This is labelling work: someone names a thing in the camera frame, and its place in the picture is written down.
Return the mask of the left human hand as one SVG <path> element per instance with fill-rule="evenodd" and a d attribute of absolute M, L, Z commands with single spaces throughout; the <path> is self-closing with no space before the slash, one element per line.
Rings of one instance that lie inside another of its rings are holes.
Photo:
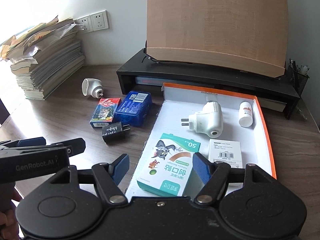
<path fill-rule="evenodd" d="M 16 206 L 10 202 L 10 209 L 1 212 L 1 238 L 7 240 L 19 240 L 19 224 L 15 215 Z"/>

